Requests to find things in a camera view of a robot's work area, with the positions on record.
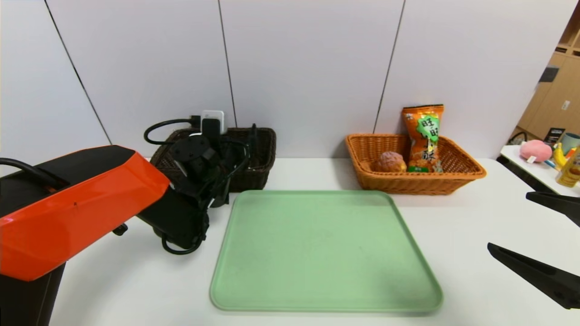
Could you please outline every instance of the green tray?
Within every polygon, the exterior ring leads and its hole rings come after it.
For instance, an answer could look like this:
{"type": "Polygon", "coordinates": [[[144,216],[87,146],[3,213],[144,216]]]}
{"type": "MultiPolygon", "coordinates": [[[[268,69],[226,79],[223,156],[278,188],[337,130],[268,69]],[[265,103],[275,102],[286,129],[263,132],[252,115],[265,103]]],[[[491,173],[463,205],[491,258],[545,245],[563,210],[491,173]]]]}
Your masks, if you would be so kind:
{"type": "Polygon", "coordinates": [[[245,191],[210,288],[223,310],[438,309],[443,293],[380,191],[245,191]]]}

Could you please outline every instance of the white charger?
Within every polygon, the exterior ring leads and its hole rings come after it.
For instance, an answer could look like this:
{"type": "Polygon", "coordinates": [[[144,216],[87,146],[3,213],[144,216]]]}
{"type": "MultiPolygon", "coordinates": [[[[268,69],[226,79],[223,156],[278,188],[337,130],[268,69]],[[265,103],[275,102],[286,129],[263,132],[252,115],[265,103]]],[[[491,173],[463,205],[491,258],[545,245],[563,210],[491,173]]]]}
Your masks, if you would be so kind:
{"type": "Polygon", "coordinates": [[[227,132],[227,129],[226,129],[226,117],[225,117],[223,111],[204,110],[201,113],[201,128],[203,128],[204,119],[218,119],[219,120],[219,126],[220,126],[220,134],[221,135],[225,135],[226,134],[226,132],[227,132]]]}

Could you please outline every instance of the orange snack bag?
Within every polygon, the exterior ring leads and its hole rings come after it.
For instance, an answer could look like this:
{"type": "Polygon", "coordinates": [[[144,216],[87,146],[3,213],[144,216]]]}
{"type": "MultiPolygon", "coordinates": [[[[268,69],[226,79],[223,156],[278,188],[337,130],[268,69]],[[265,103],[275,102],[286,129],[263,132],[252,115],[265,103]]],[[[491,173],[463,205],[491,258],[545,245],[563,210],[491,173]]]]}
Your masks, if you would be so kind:
{"type": "Polygon", "coordinates": [[[403,108],[411,138],[408,172],[443,172],[437,143],[443,104],[403,108]]]}

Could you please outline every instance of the orange wicker basket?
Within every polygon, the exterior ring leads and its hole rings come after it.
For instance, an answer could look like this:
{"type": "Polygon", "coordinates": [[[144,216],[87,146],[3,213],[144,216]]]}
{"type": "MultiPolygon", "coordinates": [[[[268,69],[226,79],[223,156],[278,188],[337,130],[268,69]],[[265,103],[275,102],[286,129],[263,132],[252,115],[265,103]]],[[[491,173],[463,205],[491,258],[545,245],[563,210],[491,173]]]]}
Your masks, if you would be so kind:
{"type": "Polygon", "coordinates": [[[348,135],[346,144],[363,189],[392,194],[448,195],[460,187],[485,177],[485,169],[452,140],[439,137],[438,148],[444,173],[373,172],[369,169],[385,151],[407,158],[411,140],[407,135],[348,135]]]}

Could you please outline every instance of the black cable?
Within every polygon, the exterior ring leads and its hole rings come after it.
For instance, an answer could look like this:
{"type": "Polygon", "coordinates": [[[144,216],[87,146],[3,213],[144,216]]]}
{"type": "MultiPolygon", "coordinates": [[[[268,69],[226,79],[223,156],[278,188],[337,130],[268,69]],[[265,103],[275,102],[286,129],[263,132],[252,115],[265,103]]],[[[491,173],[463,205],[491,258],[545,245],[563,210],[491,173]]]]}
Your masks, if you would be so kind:
{"type": "Polygon", "coordinates": [[[159,122],[158,124],[154,124],[154,125],[150,126],[149,128],[147,128],[143,134],[143,137],[145,138],[145,141],[147,143],[150,143],[153,145],[171,145],[171,144],[174,144],[175,142],[158,142],[156,140],[151,140],[151,139],[149,139],[149,133],[152,132],[153,130],[155,130],[157,128],[161,128],[163,126],[172,125],[172,124],[182,124],[182,123],[188,123],[188,124],[191,124],[193,126],[195,123],[195,120],[194,119],[173,119],[173,120],[162,121],[162,122],[159,122]]]}
{"type": "Polygon", "coordinates": [[[191,247],[189,249],[175,250],[175,249],[170,248],[169,245],[167,245],[167,234],[164,233],[161,235],[161,245],[163,246],[163,249],[165,249],[165,251],[172,253],[174,255],[187,255],[188,253],[192,253],[197,248],[199,248],[201,245],[201,241],[197,241],[197,243],[195,243],[193,245],[193,247],[191,247]]]}
{"type": "Polygon", "coordinates": [[[240,164],[238,164],[238,166],[236,168],[234,168],[230,173],[228,173],[223,179],[222,181],[220,181],[219,183],[216,183],[216,185],[213,187],[212,189],[212,194],[211,197],[215,196],[215,192],[218,191],[223,185],[224,183],[226,183],[228,181],[228,179],[230,179],[236,172],[238,172],[243,166],[245,166],[245,164],[250,160],[250,150],[249,150],[249,145],[246,143],[243,143],[239,140],[235,140],[235,139],[230,139],[230,140],[224,140],[224,143],[232,143],[232,144],[237,144],[237,145],[241,145],[244,147],[245,150],[245,155],[244,155],[244,159],[242,160],[242,162],[240,164]]]}
{"type": "Polygon", "coordinates": [[[62,188],[62,185],[57,179],[51,177],[44,171],[30,164],[26,164],[12,158],[0,158],[0,165],[9,165],[21,169],[22,171],[34,177],[37,181],[41,182],[41,186],[50,186],[54,189],[62,188]]]}

